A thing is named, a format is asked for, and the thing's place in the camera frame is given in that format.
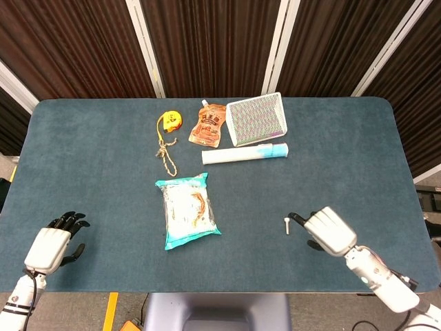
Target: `orange food pouch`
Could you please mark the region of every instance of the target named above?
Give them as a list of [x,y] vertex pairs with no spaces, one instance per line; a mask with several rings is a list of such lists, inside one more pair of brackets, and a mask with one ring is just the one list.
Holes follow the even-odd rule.
[[218,147],[221,141],[221,126],[225,122],[226,108],[222,105],[208,104],[199,110],[199,121],[190,133],[189,141],[199,145]]

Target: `snack pouch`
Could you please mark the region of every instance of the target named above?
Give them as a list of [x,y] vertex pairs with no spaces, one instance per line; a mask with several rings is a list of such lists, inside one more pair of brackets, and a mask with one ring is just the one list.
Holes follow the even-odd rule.
[[199,145],[218,147],[221,141],[221,126],[225,122],[226,108],[214,103],[204,105],[199,110],[199,121],[190,133],[189,141]]
[[165,250],[201,238],[221,234],[214,223],[212,207],[207,196],[208,173],[196,177],[157,181],[164,197],[167,238]]

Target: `brown curtain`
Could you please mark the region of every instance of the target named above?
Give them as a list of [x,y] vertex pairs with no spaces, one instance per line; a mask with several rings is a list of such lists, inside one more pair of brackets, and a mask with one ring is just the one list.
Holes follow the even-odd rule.
[[167,97],[260,95],[280,0],[142,0]]
[[0,152],[20,155],[30,114],[0,88]]
[[349,96],[413,0],[300,2],[277,91]]
[[0,45],[39,99],[155,97],[124,0],[4,0]]
[[433,1],[365,95],[393,106],[414,177],[441,163],[441,1]]

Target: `blue-gray table surface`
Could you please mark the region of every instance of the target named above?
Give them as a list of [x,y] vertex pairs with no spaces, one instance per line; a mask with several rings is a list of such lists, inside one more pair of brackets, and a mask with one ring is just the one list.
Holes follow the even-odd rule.
[[[238,99],[209,99],[226,104]],[[289,212],[330,205],[358,243],[389,265],[436,288],[440,273],[391,106],[384,99],[284,98],[288,133],[280,159],[203,166],[188,141],[200,99],[59,99],[32,115],[20,164],[0,216],[0,291],[11,291],[40,228],[68,210],[90,228],[71,241],[83,256],[48,277],[49,291],[367,292],[343,258],[311,249]],[[222,235],[164,251],[163,196],[170,179],[158,150],[156,120],[183,115],[169,148],[178,177],[208,172]],[[232,143],[222,127],[219,148]]]

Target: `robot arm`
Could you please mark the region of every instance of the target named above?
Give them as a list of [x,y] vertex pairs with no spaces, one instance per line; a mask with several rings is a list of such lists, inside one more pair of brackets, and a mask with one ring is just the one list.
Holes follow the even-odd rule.
[[[289,218],[304,227],[327,253],[335,257],[344,257],[347,267],[390,310],[397,313],[412,309],[418,311],[419,315],[408,324],[409,331],[441,328],[441,310],[422,302],[374,251],[366,246],[357,246],[356,233],[330,207],[313,213],[308,220],[293,212],[289,214]],[[414,328],[417,324],[432,325],[435,328]]]
[[82,243],[74,254],[63,257],[70,239],[82,228],[88,227],[87,221],[80,220],[85,215],[66,212],[59,219],[42,228],[25,258],[25,276],[21,277],[0,312],[0,330],[24,331],[28,319],[46,288],[45,278],[60,266],[76,261],[84,251]]

